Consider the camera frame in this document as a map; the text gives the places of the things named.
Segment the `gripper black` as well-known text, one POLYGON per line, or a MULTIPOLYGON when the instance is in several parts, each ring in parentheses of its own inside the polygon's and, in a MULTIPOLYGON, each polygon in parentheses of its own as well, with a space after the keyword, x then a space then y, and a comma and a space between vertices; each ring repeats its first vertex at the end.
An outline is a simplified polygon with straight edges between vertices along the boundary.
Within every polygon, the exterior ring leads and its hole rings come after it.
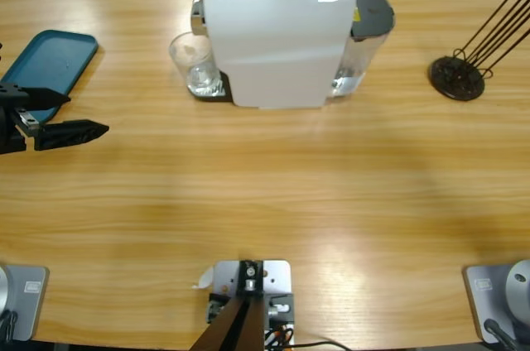
POLYGON ((34 149, 45 151, 72 147, 103 136, 109 126, 88 119, 41 124, 29 111, 60 107, 70 98, 48 88, 24 88, 1 83, 1 154, 25 151, 26 136, 34 137, 34 149))

